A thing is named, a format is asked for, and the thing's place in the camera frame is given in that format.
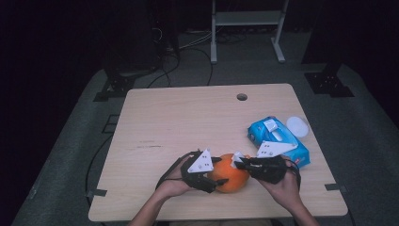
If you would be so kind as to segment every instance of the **wooden table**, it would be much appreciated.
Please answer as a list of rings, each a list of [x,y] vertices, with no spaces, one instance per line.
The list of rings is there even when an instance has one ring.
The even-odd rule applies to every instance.
[[[244,93],[247,100],[239,101]],[[288,84],[130,90],[120,114],[88,216],[93,221],[130,220],[153,193],[161,175],[185,153],[210,148],[212,156],[257,149],[247,128],[267,116],[306,121]],[[343,216],[347,207],[312,129],[301,141],[311,163],[302,168],[300,194],[314,216]],[[253,178],[232,194],[190,191],[170,199],[159,220],[280,218],[290,214]]]

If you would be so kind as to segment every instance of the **white tag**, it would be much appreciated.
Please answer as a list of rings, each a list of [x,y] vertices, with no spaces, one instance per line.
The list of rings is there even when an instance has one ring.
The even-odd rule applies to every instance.
[[[208,172],[214,170],[214,165],[212,164],[211,153],[208,149],[202,152],[202,154],[197,158],[197,160],[191,165],[187,170],[190,172]]]
[[[241,152],[235,152],[235,154],[232,155],[231,158],[231,166],[235,169],[237,169],[237,167],[235,166],[234,162],[243,162],[243,160],[241,160],[240,157],[245,157]]]
[[[274,157],[297,148],[296,144],[264,141],[256,156],[259,158]]]
[[[264,121],[263,124],[266,126],[269,133],[279,128],[274,120]]]

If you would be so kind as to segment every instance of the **metal shelf leg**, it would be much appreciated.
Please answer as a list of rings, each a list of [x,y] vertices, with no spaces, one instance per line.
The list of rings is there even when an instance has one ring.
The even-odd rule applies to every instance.
[[[279,16],[279,25],[277,27],[276,37],[271,39],[273,48],[275,49],[279,63],[285,63],[285,57],[282,54],[281,48],[279,47],[279,37],[281,35],[282,27],[284,25],[285,14],[286,14],[287,8],[288,8],[288,2],[289,2],[289,0],[284,1],[284,6],[282,8],[281,15]]]

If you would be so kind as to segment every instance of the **dark background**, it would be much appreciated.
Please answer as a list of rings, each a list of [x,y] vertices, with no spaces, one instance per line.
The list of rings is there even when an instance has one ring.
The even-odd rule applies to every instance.
[[[0,2],[4,103],[0,224],[12,222],[80,94],[103,68],[105,58],[149,68],[159,57],[151,27],[171,20],[178,32],[210,29],[211,1],[177,0],[171,19],[159,6],[156,1],[138,0]],[[274,9],[281,2],[218,1],[217,6]],[[393,0],[291,0],[284,30],[313,28],[303,63],[348,65],[398,125],[398,17],[398,2]]]

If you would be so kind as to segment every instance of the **hand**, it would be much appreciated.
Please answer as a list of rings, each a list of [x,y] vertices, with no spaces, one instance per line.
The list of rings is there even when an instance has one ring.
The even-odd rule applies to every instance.
[[[155,192],[165,198],[171,198],[183,195],[185,192],[195,189],[182,181],[181,166],[188,158],[189,157],[186,157],[182,160],[182,162],[168,175],[167,179],[156,189]]]
[[[286,165],[287,167],[291,167],[293,164],[290,161],[286,161]],[[303,205],[299,196],[296,176],[289,169],[285,173],[284,178],[275,185],[262,180],[258,181],[267,189],[273,199],[288,211],[291,212],[293,208]]]

